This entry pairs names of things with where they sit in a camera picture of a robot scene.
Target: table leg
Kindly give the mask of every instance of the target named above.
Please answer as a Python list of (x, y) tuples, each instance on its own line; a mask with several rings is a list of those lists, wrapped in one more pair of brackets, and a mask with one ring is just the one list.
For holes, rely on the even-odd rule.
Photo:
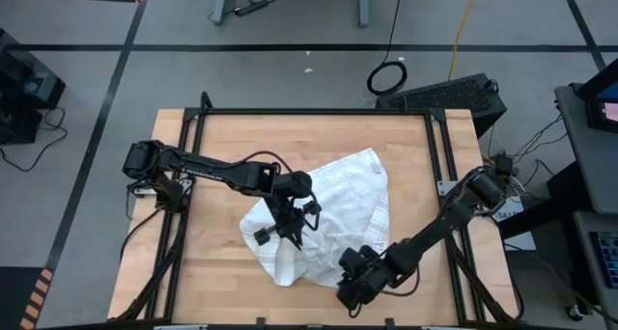
[(369, 25), (369, 0), (358, 0), (358, 27)]
[(225, 2), (227, 0), (215, 0), (214, 9), (212, 10), (211, 21), (215, 25), (220, 25), (225, 17)]

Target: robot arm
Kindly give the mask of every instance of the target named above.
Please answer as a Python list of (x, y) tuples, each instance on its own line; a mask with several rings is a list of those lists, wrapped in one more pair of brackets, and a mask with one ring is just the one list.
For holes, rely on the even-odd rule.
[[(166, 146), (159, 141), (142, 141), (131, 145), (123, 172), (153, 188), (157, 208), (173, 212), (182, 211), (186, 203), (183, 186), (165, 175), (170, 171), (221, 181), (243, 195), (262, 197), (275, 225), (254, 233), (258, 243), (267, 243), (269, 235), (277, 232), (300, 250), (303, 226), (307, 224), (311, 230), (317, 230), (321, 210), (311, 191), (311, 177), (301, 171), (281, 175), (278, 163), (248, 161), (248, 158), (229, 163)], [(313, 201), (303, 208), (294, 207), (294, 199), (309, 196)], [(307, 222), (306, 214), (316, 215), (315, 226)]]
[(416, 236), (393, 243), (380, 255), (369, 246), (358, 252), (348, 248), (339, 260), (345, 272), (337, 298), (353, 311), (370, 303), (384, 287), (400, 286), (436, 243), (465, 227), (473, 217), (494, 214), (504, 205), (506, 195), (496, 183), (491, 170), (476, 168), (446, 195), (439, 216)]

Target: white cloth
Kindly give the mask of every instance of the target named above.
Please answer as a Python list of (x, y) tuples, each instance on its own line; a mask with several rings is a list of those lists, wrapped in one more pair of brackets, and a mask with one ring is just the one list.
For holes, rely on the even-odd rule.
[[(316, 232), (302, 229), (302, 250), (277, 234), (259, 246), (253, 233), (274, 220), (264, 202), (258, 202), (240, 222), (242, 238), (264, 270), (279, 286), (290, 286), (302, 276), (325, 287), (337, 287), (343, 269), (339, 258), (351, 247), (369, 245), (378, 253), (388, 245), (388, 177), (372, 149), (331, 162), (309, 173), (312, 190), (322, 207)], [(295, 201), (302, 206), (311, 198)], [(307, 220), (314, 222), (308, 215)]]

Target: wooden table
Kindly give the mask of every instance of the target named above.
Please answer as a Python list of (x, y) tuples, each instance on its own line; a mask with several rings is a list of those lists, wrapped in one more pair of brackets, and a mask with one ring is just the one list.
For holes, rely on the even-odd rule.
[[(161, 110), (153, 138), (177, 145), (182, 110)], [(462, 177), (482, 163), (468, 111), (447, 111), (457, 170)], [(435, 124), (441, 170), (447, 174), (442, 142)], [(393, 241), (416, 234), (437, 214), (437, 198), (427, 134), (422, 117), (415, 116), (226, 116), (206, 117), (201, 154), (239, 160), (258, 150), (279, 153), (295, 170), (311, 171), (352, 153), (373, 148), (388, 174)], [(336, 289), (318, 287), (302, 279), (291, 287), (277, 287), (245, 246), (240, 219), (258, 199), (231, 191), (226, 185), (199, 179), (196, 183), (183, 253), (173, 321), (176, 323), (268, 324), (457, 324), (444, 244), (428, 251), (420, 262), (418, 291), (411, 297), (379, 295), (351, 319), (337, 300)], [(155, 199), (138, 200), (135, 226), (153, 211)], [(159, 215), (128, 244), (109, 315), (117, 316), (151, 276), (162, 222)], [(488, 220), (469, 225), (476, 268), (481, 280), (504, 309), (518, 308), (497, 228)], [(469, 286), (463, 277), (466, 312), (474, 319)], [(410, 278), (398, 291), (411, 288)], [(157, 315), (162, 315), (167, 283), (161, 284)]]

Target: caster wheel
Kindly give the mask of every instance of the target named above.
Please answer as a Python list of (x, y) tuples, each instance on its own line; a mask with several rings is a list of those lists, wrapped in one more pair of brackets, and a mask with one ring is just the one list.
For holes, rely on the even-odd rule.
[(577, 305), (565, 307), (565, 311), (567, 312), (567, 316), (572, 321), (582, 321), (583, 320), (583, 315), (579, 311), (579, 307)]

